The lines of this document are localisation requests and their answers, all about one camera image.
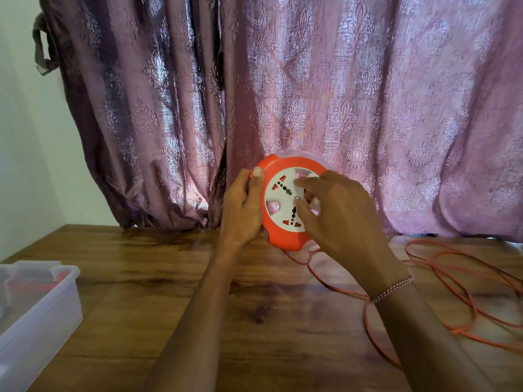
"electrical cord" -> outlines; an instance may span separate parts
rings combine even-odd
[[[432,245],[435,245],[435,246],[439,246],[439,247],[445,249],[445,251],[440,251],[440,252],[436,253],[435,255],[429,257],[428,259],[412,254],[411,251],[410,251],[410,246],[412,246],[414,244],[422,244],[422,243],[427,243],[427,244],[432,244]],[[347,296],[352,296],[352,297],[355,297],[355,298],[360,298],[360,299],[366,300],[365,305],[363,307],[363,327],[365,329],[365,333],[369,337],[369,340],[372,343],[372,345],[374,345],[376,350],[380,353],[380,355],[383,356],[391,364],[393,364],[397,368],[401,369],[401,364],[398,362],[398,360],[396,360],[396,359],[390,357],[389,355],[387,355],[387,353],[385,353],[385,351],[382,349],[382,347],[380,347],[378,345],[378,343],[376,342],[376,340],[374,339],[374,337],[372,336],[372,334],[370,332],[369,320],[368,320],[368,315],[367,315],[367,309],[368,309],[368,307],[372,303],[370,302],[369,296],[367,294],[365,294],[365,293],[358,293],[358,292],[352,292],[352,291],[349,291],[349,290],[343,290],[343,289],[340,289],[340,288],[338,288],[336,286],[332,286],[329,283],[325,282],[314,271],[314,269],[311,267],[311,261],[312,261],[313,256],[316,253],[319,253],[319,252],[323,252],[323,250],[318,248],[316,250],[309,251],[309,257],[307,258],[306,262],[298,261],[298,260],[294,259],[293,257],[291,257],[286,252],[285,252],[285,255],[287,255],[287,257],[289,257],[292,261],[294,261],[295,263],[297,263],[299,265],[306,265],[307,268],[309,269],[310,273],[318,280],[319,283],[321,283],[327,289],[332,290],[333,292],[345,294]],[[493,282],[502,284],[502,285],[508,287],[509,289],[512,289],[516,293],[516,296],[518,298],[520,297],[520,295],[523,294],[523,289],[521,287],[516,286],[514,284],[513,280],[511,280],[511,278],[514,279],[515,281],[519,282],[523,286],[523,280],[522,279],[514,277],[513,275],[509,274],[508,272],[505,272],[505,271],[499,269],[498,267],[495,267],[495,266],[487,263],[486,261],[480,260],[479,258],[477,258],[475,256],[469,255],[469,254],[467,254],[465,252],[462,252],[461,250],[454,249],[453,247],[450,247],[448,245],[445,245],[445,244],[439,243],[439,242],[434,242],[434,241],[425,240],[425,239],[415,239],[415,240],[412,240],[412,241],[408,242],[405,245],[405,252],[409,256],[409,259],[408,260],[402,260],[403,263],[405,263],[405,264],[419,264],[419,265],[424,265],[424,266],[430,267],[434,271],[436,277],[438,277],[438,279],[441,281],[441,283],[443,283],[443,285],[446,288],[448,288],[448,290],[451,291],[451,293],[454,296],[458,297],[461,300],[461,302],[465,303],[466,305],[468,305],[468,307],[470,307],[472,309],[472,319],[468,323],[466,323],[466,324],[464,324],[464,325],[462,325],[460,327],[452,327],[452,326],[449,326],[448,324],[443,323],[443,325],[445,326],[445,328],[447,330],[449,330],[454,335],[464,336],[464,337],[467,337],[467,338],[469,338],[471,340],[474,340],[474,341],[477,341],[477,342],[481,342],[483,344],[488,344],[488,345],[491,345],[493,347],[503,348],[503,349],[507,349],[507,350],[510,350],[510,351],[523,352],[523,344],[519,344],[519,345],[502,344],[502,343],[499,343],[499,342],[496,342],[496,341],[491,341],[491,340],[483,339],[483,338],[478,337],[478,336],[474,336],[473,334],[470,333],[470,331],[472,329],[474,329],[474,326],[475,326],[476,321],[478,319],[478,315],[480,315],[480,314],[485,316],[486,318],[488,318],[490,320],[493,320],[494,322],[503,324],[505,326],[510,326],[510,327],[513,327],[513,328],[517,328],[517,329],[523,329],[523,324],[515,324],[515,323],[504,321],[504,320],[502,320],[500,318],[497,318],[497,317],[495,317],[495,316],[493,316],[493,315],[491,315],[491,314],[481,310],[480,308],[478,308],[476,302],[474,301],[472,293],[468,289],[466,289],[455,277],[450,275],[445,269],[455,270],[455,271],[467,273],[467,274],[473,275],[475,277],[488,279],[488,280],[491,280]],[[469,259],[474,260],[474,261],[476,261],[476,262],[478,262],[478,263],[488,267],[489,269],[493,270],[499,277],[501,277],[503,279],[503,282],[500,281],[499,279],[494,278],[491,275],[488,275],[488,274],[483,273],[483,272],[473,271],[473,270],[470,270],[468,268],[458,267],[458,266],[455,266],[455,265],[439,265],[439,264],[437,264],[436,263],[436,259],[441,257],[441,256],[444,256],[444,255],[461,255],[461,256],[468,257]],[[447,277],[452,282],[454,282],[461,289],[461,291],[464,293],[464,296],[462,294],[460,294],[458,291],[456,291],[456,289],[454,289],[454,287],[452,287],[443,277]]]

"bracelet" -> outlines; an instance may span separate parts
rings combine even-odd
[[[389,287],[387,290],[379,294],[376,298],[373,298],[371,302],[373,304],[376,304],[378,301],[383,300],[386,296],[391,294],[393,291],[401,288],[402,286],[405,286],[407,283],[412,282],[412,277],[408,277],[407,279],[403,279],[401,282],[393,284],[391,287]]]

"plastic container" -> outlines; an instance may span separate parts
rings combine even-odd
[[[0,392],[24,392],[82,322],[74,265],[0,264]]]

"wooden table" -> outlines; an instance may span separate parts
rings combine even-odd
[[[138,390],[181,317],[216,238],[216,231],[174,235],[160,229],[65,226],[11,257],[9,261],[60,260],[82,271],[77,283],[84,321],[30,392]],[[404,244],[410,239],[391,240],[399,258],[406,258]],[[439,241],[523,277],[520,245],[488,239]],[[434,252],[428,246],[415,250]],[[471,265],[457,256],[442,262]],[[318,258],[314,263],[331,283],[359,289],[332,260]],[[467,307],[431,271],[411,272],[440,319],[459,325],[470,318]],[[481,308],[521,322],[521,303],[511,291],[464,275],[460,279]],[[363,301],[327,290],[306,267],[264,241],[254,241],[242,254],[230,290],[217,390],[409,390],[401,370],[369,342],[362,309]],[[371,312],[374,334],[390,349],[379,317]],[[521,333],[484,318],[474,331],[501,342],[523,339]],[[523,390],[523,355],[459,341],[499,390]]]

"fingernail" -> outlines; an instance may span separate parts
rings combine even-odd
[[[253,170],[253,176],[260,177],[263,173],[263,169],[261,169],[259,166],[254,168]]]

